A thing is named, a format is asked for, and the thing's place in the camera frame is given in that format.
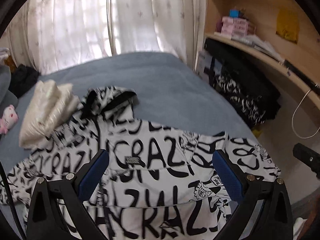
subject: metal bolt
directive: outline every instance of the metal bolt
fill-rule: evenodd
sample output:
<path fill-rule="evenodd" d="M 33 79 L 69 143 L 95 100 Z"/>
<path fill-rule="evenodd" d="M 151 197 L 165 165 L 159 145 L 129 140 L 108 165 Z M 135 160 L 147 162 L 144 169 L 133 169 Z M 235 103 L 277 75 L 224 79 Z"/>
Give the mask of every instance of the metal bolt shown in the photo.
<path fill-rule="evenodd" d="M 248 174 L 247 175 L 247 179 L 250 180 L 250 181 L 254 181 L 256 179 L 256 177 L 252 174 Z"/>
<path fill-rule="evenodd" d="M 281 184 L 284 184 L 284 180 L 281 179 L 281 178 L 278 178 L 278 179 L 277 179 L 277 182 L 278 182 L 278 184 L 280 184 L 280 185 L 281 185 Z"/>
<path fill-rule="evenodd" d="M 41 184 L 41 183 L 43 183 L 44 182 L 44 178 L 39 178 L 38 180 L 37 180 L 37 182 L 39 183 L 39 184 Z"/>
<path fill-rule="evenodd" d="M 75 177 L 75 175 L 73 174 L 73 173 L 68 173 L 67 175 L 66 175 L 66 179 L 68 179 L 68 180 L 71 180 L 71 179 L 73 179 Z"/>

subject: white sheer curtain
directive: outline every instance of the white sheer curtain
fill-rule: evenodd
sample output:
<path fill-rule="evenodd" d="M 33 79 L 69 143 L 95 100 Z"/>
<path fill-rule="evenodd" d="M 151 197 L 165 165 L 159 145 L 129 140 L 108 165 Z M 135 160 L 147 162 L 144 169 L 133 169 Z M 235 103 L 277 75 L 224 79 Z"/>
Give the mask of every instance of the white sheer curtain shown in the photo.
<path fill-rule="evenodd" d="M 133 51 L 170 52 L 193 69 L 205 10 L 206 0 L 29 0 L 7 34 L 16 63 L 42 74 Z"/>

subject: yellow paper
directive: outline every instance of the yellow paper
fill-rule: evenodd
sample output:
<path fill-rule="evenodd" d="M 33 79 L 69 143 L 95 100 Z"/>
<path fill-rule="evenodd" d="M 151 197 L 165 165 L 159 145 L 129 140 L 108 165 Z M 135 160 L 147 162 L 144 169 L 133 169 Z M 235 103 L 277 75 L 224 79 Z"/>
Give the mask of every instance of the yellow paper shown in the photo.
<path fill-rule="evenodd" d="M 287 41 L 298 43 L 299 37 L 299 20 L 295 12 L 287 9 L 280 9 L 277 18 L 277 31 L 276 34 L 286 39 Z"/>

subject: bed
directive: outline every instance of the bed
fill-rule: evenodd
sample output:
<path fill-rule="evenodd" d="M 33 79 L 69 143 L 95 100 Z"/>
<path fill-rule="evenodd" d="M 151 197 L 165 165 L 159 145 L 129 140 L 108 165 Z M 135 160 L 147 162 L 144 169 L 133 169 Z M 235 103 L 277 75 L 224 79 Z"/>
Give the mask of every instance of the bed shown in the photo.
<path fill-rule="evenodd" d="M 226 131 L 232 137 L 257 141 L 232 106 L 171 54 L 124 54 L 39 78 L 42 81 L 49 79 L 57 84 L 71 82 L 73 93 L 80 98 L 88 88 L 114 85 L 133 89 L 139 100 L 134 107 L 135 118 L 206 135 Z M 30 154 L 29 150 L 18 146 L 18 136 L 33 91 L 34 88 L 19 99 L 16 112 L 20 119 L 0 140 L 0 160 L 6 172 Z M 0 206 L 0 209 L 15 228 L 10 208 Z M 22 209 L 23 205 L 17 204 L 21 221 Z"/>

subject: pink and white stuffed toy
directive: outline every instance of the pink and white stuffed toy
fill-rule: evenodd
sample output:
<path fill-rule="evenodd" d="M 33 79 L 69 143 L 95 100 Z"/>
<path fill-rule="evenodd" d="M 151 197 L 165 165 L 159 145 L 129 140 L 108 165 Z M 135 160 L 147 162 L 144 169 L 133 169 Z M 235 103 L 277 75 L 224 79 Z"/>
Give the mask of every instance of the pink and white stuffed toy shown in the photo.
<path fill-rule="evenodd" d="M 8 130 L 18 121 L 18 116 L 13 105 L 9 105 L 3 111 L 3 116 L 0 119 L 0 134 L 7 134 Z"/>

